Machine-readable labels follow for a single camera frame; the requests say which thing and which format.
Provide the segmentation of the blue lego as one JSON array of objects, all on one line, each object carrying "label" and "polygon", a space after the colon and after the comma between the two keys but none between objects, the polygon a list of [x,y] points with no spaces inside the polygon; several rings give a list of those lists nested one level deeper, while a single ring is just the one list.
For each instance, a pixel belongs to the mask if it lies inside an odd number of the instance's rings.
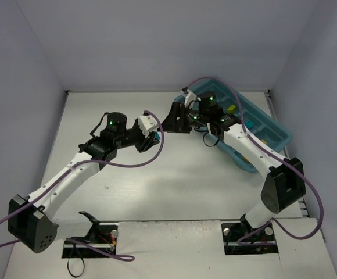
[{"label": "blue lego", "polygon": [[248,130],[251,130],[252,127],[254,126],[254,122],[251,121],[251,120],[247,120],[247,121],[245,122],[245,126],[246,126],[246,128],[247,128]]}]

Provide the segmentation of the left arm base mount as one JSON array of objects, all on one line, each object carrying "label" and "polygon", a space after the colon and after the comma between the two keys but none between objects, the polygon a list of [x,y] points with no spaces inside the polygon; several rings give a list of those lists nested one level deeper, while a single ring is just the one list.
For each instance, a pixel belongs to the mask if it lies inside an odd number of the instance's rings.
[{"label": "left arm base mount", "polygon": [[[79,211],[80,215],[84,216],[91,223],[87,234],[84,236],[75,236],[72,239],[86,243],[96,249],[109,254],[116,254],[118,223],[108,223],[106,221],[100,221],[93,215],[86,211]],[[80,244],[74,244],[69,241],[65,241],[63,245],[62,258],[71,259],[95,259],[95,258],[109,258],[108,256],[101,255],[92,249],[89,249]]]}]

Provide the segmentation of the blue small lego brick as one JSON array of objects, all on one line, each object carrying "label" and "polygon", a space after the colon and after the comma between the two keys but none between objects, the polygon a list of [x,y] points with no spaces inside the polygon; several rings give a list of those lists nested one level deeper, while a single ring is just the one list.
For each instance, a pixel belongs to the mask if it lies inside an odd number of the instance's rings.
[{"label": "blue small lego brick", "polygon": [[154,131],[153,135],[154,135],[154,140],[155,141],[159,142],[161,140],[161,137],[160,137],[160,135],[159,135],[159,133],[157,131]]}]

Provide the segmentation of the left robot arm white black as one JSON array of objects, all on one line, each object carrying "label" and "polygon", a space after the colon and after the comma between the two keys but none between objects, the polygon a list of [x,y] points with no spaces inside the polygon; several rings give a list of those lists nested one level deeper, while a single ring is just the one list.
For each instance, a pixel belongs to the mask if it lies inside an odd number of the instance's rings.
[{"label": "left robot arm white black", "polygon": [[156,136],[162,125],[151,112],[143,112],[131,128],[123,113],[105,113],[102,119],[105,128],[99,135],[92,129],[90,139],[78,146],[78,152],[56,176],[29,195],[10,200],[8,231],[34,253],[43,252],[55,241],[59,225],[54,217],[63,203],[106,165],[115,166],[113,159],[119,149],[133,146],[145,152],[163,145],[164,138]]}]

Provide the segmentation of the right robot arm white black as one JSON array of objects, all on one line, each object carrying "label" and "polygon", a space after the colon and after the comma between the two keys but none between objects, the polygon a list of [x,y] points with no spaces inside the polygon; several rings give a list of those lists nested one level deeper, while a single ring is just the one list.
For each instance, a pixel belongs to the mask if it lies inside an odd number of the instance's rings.
[{"label": "right robot arm white black", "polygon": [[162,123],[168,133],[190,133],[193,127],[204,127],[218,141],[245,157],[264,179],[258,203],[241,219],[241,228],[248,234],[278,215],[306,193],[300,175],[303,165],[297,158],[288,159],[270,149],[242,126],[241,119],[225,113],[213,91],[196,96],[182,89],[183,102],[173,102]]}]

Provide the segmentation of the green curved lego piece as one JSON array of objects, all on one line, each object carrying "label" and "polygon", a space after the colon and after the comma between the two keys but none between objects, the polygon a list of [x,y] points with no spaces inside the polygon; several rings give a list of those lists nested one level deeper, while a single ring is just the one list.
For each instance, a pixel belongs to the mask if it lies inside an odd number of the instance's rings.
[{"label": "green curved lego piece", "polygon": [[231,105],[227,108],[227,113],[234,113],[236,111],[236,106]]}]

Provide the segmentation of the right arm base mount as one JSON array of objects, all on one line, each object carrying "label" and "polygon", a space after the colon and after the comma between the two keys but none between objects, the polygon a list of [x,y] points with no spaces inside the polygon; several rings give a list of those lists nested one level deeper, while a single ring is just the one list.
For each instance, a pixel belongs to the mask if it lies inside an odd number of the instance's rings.
[{"label": "right arm base mount", "polygon": [[272,224],[248,235],[240,223],[221,223],[221,233],[226,256],[278,254],[277,241]]}]

